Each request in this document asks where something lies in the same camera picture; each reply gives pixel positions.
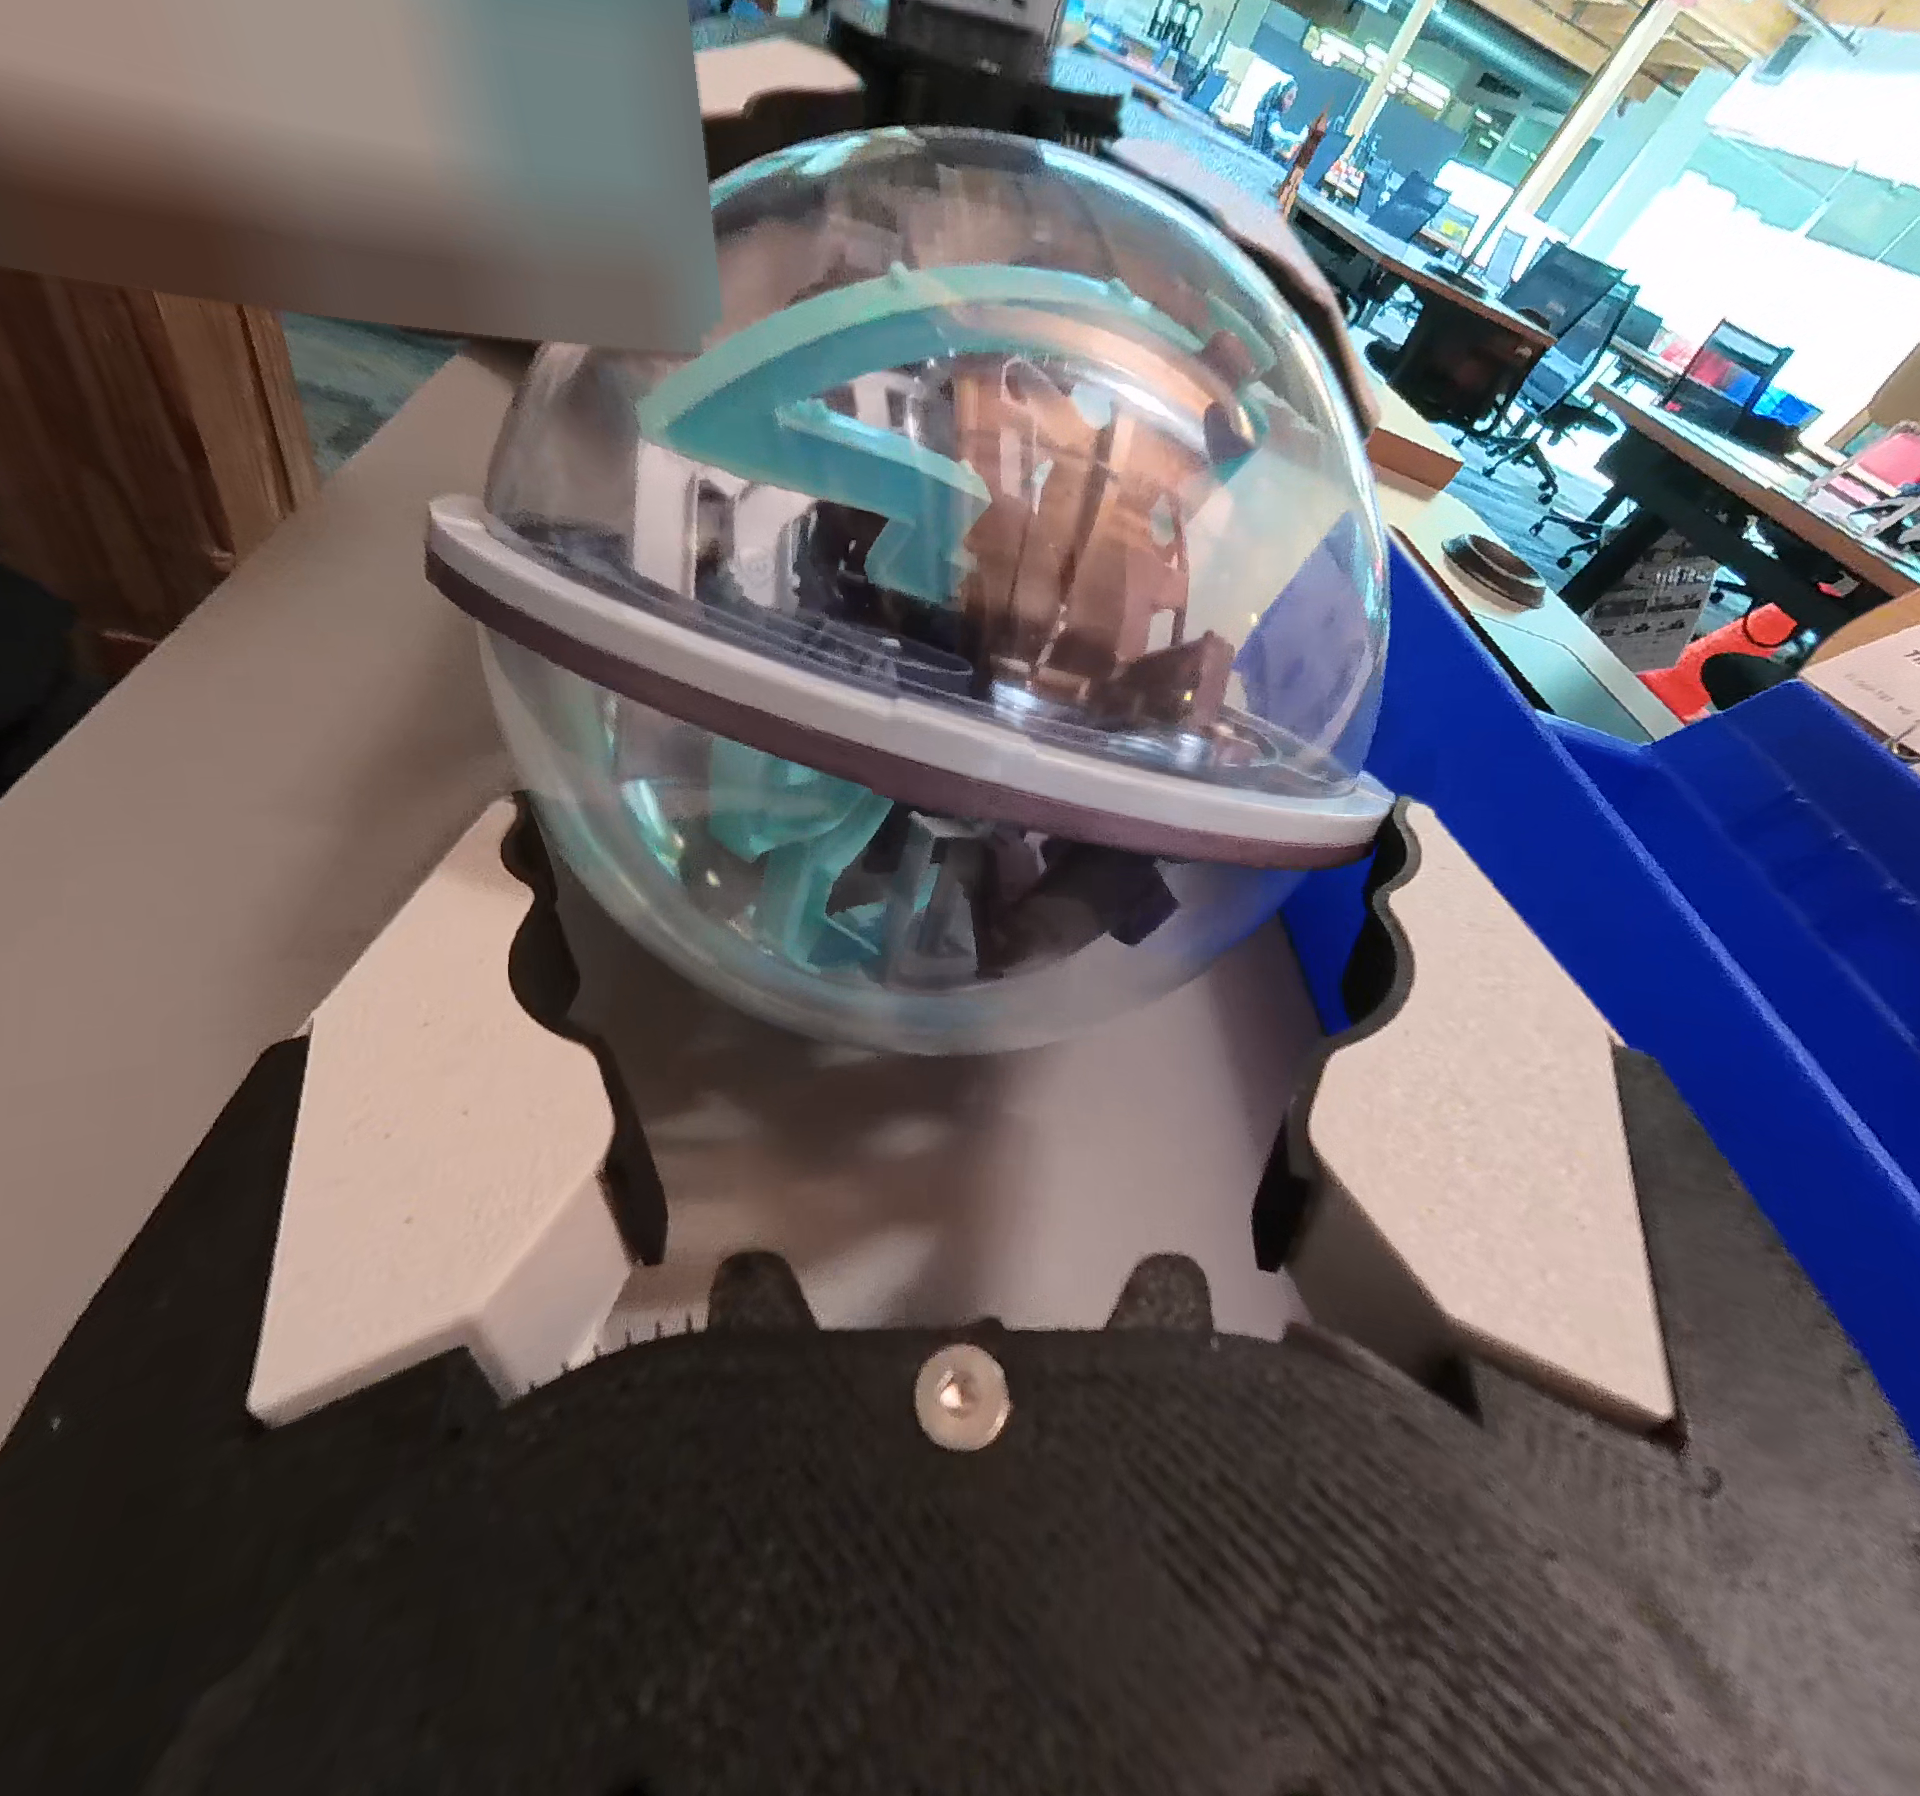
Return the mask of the orange chair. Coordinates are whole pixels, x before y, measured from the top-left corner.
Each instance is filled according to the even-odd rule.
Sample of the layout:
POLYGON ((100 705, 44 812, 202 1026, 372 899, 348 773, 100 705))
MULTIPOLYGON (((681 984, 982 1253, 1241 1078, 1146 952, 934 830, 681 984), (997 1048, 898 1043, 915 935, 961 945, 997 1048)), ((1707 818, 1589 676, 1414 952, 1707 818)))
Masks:
POLYGON ((1697 636, 1674 663, 1640 671, 1640 688, 1685 726, 1741 705, 1796 676, 1797 621, 1782 605, 1759 605, 1697 636))

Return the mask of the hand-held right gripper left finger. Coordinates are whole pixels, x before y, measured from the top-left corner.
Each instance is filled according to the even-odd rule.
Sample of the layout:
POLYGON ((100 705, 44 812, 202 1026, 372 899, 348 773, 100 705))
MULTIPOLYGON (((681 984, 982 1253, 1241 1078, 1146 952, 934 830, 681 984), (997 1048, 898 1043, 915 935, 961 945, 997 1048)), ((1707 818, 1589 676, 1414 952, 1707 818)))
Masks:
POLYGON ((541 830, 490 802, 306 1024, 247 1413, 304 1420, 432 1353, 497 1400, 577 1366, 662 1260, 662 1183, 541 830))

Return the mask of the wooden cabinet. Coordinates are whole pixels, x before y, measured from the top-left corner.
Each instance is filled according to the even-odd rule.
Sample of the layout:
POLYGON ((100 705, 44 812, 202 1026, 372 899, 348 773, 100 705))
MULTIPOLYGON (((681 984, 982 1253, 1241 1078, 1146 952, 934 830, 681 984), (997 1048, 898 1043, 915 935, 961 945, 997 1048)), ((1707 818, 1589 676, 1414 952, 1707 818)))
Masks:
POLYGON ((283 318, 247 303, 0 275, 0 545, 126 676, 306 497, 283 318))

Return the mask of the instruction sheet on board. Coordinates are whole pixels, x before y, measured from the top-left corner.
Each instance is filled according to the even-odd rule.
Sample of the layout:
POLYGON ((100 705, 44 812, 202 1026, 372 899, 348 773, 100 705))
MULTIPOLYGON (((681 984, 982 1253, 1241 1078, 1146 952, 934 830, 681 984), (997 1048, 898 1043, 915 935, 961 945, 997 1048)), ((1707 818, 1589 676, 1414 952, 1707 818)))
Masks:
POLYGON ((1887 597, 1887 605, 1880 605, 1880 614, 1867 614, 1867 619, 1855 619, 1845 627, 1833 627, 1813 659, 1805 659, 1805 686, 1832 700, 1832 705, 1840 705, 1867 740, 1880 740, 1859 715, 1855 715, 1855 654, 1867 650, 1867 644, 1880 644, 1880 636, 1894 636, 1894 627, 1906 627, 1906 621, 1920 621, 1920 592, 1906 592, 1906 597, 1887 597))

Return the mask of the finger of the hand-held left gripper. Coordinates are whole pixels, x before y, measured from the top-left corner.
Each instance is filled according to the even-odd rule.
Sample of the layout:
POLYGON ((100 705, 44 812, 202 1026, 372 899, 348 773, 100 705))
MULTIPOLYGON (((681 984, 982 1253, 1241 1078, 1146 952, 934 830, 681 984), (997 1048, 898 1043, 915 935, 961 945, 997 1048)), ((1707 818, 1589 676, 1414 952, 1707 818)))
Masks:
POLYGON ((693 57, 705 176, 870 128, 870 85, 828 38, 748 38, 693 57))
POLYGON ((1241 188, 1234 188, 1226 176, 1204 167, 1175 148, 1109 140, 1102 157, 1121 162, 1132 176, 1164 188, 1187 213, 1204 213, 1220 237, 1234 237, 1260 268, 1260 278, 1299 309, 1299 318, 1311 328, 1317 353, 1329 355, 1341 391, 1352 406, 1352 426, 1372 435, 1380 426, 1372 370, 1363 370, 1363 355, 1358 355, 1358 342, 1347 334, 1347 309, 1341 309, 1334 283, 1317 275, 1317 262, 1299 243, 1299 233, 1275 207, 1258 207, 1241 188))

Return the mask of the black mesh office chair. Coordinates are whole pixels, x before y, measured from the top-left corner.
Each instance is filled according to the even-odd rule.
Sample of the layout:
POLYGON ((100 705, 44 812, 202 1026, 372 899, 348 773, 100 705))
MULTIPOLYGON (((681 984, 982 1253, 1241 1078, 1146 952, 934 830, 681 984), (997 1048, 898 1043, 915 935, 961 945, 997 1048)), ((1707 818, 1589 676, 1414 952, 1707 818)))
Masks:
POLYGON ((1510 290, 1502 303, 1543 328, 1543 353, 1533 370, 1498 397, 1498 411, 1473 427, 1483 448, 1483 479, 1498 479, 1502 462, 1533 466, 1538 509, 1556 497, 1556 472, 1543 462, 1543 439, 1576 427, 1589 411, 1576 406, 1576 388, 1599 370, 1605 342, 1618 339, 1626 317, 1634 309, 1634 283, 1618 268, 1599 268, 1594 255, 1576 255, 1572 243, 1549 243, 1510 290))
POLYGON ((1688 353, 1679 382, 1663 391, 1665 417, 1685 417, 1707 435, 1741 439, 1759 426, 1761 391, 1789 370, 1796 342, 1771 342, 1741 318, 1714 318, 1714 334, 1688 353))

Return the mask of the black desk grommet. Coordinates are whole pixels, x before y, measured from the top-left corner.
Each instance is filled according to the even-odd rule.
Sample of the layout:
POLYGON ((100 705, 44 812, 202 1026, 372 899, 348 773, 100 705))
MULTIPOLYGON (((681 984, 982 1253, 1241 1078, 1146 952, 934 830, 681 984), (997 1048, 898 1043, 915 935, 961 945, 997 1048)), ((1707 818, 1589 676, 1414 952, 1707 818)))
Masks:
POLYGON ((1457 535, 1457 540, 1442 540, 1442 554, 1457 562, 1457 573, 1466 573, 1473 584, 1483 584, 1490 597, 1502 597, 1514 614, 1543 605, 1538 569, 1522 562, 1502 540, 1457 535))

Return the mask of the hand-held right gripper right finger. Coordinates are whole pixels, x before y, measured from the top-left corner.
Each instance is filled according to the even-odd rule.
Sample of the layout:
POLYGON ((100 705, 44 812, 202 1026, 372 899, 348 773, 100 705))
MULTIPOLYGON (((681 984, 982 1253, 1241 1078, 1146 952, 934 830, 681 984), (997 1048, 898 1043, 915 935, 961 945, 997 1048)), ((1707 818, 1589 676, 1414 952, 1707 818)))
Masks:
POLYGON ((1258 1267, 1404 1377, 1498 1366, 1605 1429, 1674 1429, 1618 1036, 1431 802, 1379 830, 1334 1000, 1258 1267))

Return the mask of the red acrylic frame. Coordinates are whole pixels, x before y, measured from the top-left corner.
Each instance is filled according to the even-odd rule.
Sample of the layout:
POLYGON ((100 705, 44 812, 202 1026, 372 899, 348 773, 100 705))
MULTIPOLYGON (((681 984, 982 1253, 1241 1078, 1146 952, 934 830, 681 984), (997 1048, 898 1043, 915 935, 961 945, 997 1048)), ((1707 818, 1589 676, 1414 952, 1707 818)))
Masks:
POLYGON ((1894 426, 1840 466, 1832 466, 1813 490, 1805 509, 1816 521, 1855 529, 1867 540, 1887 529, 1912 529, 1920 509, 1920 426, 1894 426))

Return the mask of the clear plastic maze ball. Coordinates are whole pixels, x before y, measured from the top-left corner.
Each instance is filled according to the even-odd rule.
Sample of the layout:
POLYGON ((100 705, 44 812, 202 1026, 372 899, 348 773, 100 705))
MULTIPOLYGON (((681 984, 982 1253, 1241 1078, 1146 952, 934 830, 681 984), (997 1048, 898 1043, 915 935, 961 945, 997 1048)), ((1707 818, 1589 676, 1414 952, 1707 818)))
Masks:
POLYGON ((541 342, 420 569, 541 844, 792 1036, 1007 1052, 1132 1014, 1379 844, 1249 621, 1389 562, 1299 309, 1164 188, 982 128, 711 183, 691 355, 541 342))

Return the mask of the long wooden desk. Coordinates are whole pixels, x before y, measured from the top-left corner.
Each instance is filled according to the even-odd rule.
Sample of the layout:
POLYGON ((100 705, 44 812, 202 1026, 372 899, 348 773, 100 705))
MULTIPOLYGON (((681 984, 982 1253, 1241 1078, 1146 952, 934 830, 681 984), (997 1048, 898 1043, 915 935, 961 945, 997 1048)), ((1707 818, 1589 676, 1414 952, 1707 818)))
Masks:
POLYGON ((1730 569, 1759 605, 1782 605, 1813 636, 1920 592, 1912 548, 1882 548, 1813 512, 1759 452, 1614 388, 1594 388, 1594 406, 1626 426, 1599 452, 1599 509, 1626 521, 1572 573, 1572 614, 1614 597, 1663 540, 1685 540, 1697 554, 1730 569))

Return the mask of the blue plastic bin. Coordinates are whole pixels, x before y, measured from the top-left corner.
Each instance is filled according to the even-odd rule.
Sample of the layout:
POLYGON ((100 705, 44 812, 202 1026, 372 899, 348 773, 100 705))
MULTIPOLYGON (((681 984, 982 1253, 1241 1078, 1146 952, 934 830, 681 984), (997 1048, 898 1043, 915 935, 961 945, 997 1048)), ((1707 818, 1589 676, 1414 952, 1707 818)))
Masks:
MULTIPOLYGON (((1533 715, 1421 569, 1347 554, 1258 614, 1249 697, 1437 812, 1614 1024, 1618 1096, 1633 1052, 1679 1087, 1912 1431, 1912 773, 1813 686, 1663 742, 1533 715)), ((1372 854, 1288 905, 1329 1026, 1372 854)))

